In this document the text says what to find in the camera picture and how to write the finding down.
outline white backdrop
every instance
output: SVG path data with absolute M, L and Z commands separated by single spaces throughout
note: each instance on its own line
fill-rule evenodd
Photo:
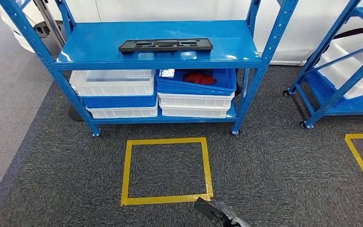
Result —
M 154 20 L 242 20 L 250 0 L 67 0 L 77 22 L 154 21 Z M 273 63 L 299 65 L 321 42 L 348 0 L 299 0 Z M 49 1 L 51 13 L 60 13 Z M 261 52 L 275 21 L 277 0 L 262 0 L 257 15 L 254 41 Z M 35 23 L 43 19 L 30 3 L 26 15 Z M 363 21 L 352 18 L 340 32 L 363 27 Z

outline white storage bin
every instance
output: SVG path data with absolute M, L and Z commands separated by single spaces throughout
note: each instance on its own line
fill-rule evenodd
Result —
M 190 106 L 190 107 L 221 107 L 230 109 L 234 92 L 229 96 L 205 96 L 185 94 L 158 93 L 161 107 Z
M 75 70 L 69 83 L 79 96 L 150 96 L 155 70 Z
M 343 57 L 349 53 L 363 48 L 363 34 L 352 35 L 349 37 L 335 39 L 330 43 L 328 50 L 322 55 L 321 60 L 316 66 L 320 66 L 325 61 L 332 61 L 337 58 Z M 328 78 L 333 83 L 336 89 L 339 89 L 361 66 L 363 65 L 363 53 L 357 54 L 344 61 L 338 62 L 330 67 L 320 70 L 320 73 Z M 358 92 L 351 93 L 349 96 L 362 96 L 363 95 L 363 79 L 360 80 L 353 89 Z
M 230 108 L 199 108 L 194 106 L 170 106 L 162 108 L 163 116 L 170 117 L 210 117 L 226 118 L 226 113 Z
M 322 55 L 320 58 L 320 61 L 317 65 L 323 65 L 330 62 L 330 59 L 327 58 L 326 55 Z M 347 79 L 344 79 L 344 73 L 342 70 L 335 64 L 328 66 L 324 69 L 319 70 L 319 73 L 326 77 L 333 85 L 335 85 L 336 89 L 339 89 L 346 81 Z M 357 83 L 352 87 L 345 95 L 344 97 L 347 99 L 355 98 L 363 96 L 363 83 Z
M 158 97 L 153 107 L 133 108 L 99 108 L 88 109 L 94 118 L 133 118 L 133 117 L 156 117 L 158 116 Z

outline carpet floor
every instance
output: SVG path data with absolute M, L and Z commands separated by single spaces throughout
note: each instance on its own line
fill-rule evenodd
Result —
M 363 116 L 301 129 L 300 99 L 282 95 L 299 70 L 270 67 L 239 136 L 196 123 L 105 125 L 93 138 L 53 85 L 0 185 L 0 226 L 211 226 L 191 202 L 120 206 L 127 140 L 206 137 L 215 198 L 253 227 L 363 227 L 363 173 L 344 141 Z M 133 148 L 130 197 L 203 192 L 198 144 Z

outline stacked bins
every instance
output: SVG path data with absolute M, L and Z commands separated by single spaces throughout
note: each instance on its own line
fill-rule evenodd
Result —
M 335 39 L 328 50 L 322 54 L 316 67 L 348 55 L 363 48 L 363 34 Z M 332 96 L 342 85 L 363 65 L 363 53 L 319 70 L 319 74 L 311 74 L 307 80 L 322 90 L 324 96 Z M 354 85 L 335 107 L 354 105 L 363 102 L 363 78 Z
M 156 70 L 76 70 L 70 84 L 94 118 L 156 117 Z
M 186 73 L 199 72 L 216 80 L 211 85 L 185 82 Z M 172 77 L 156 74 L 163 116 L 226 118 L 236 90 L 235 69 L 175 70 Z

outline red object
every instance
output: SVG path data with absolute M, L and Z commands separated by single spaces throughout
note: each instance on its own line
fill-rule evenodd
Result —
M 216 79 L 202 72 L 188 72 L 183 76 L 183 81 L 194 84 L 211 85 L 216 82 Z

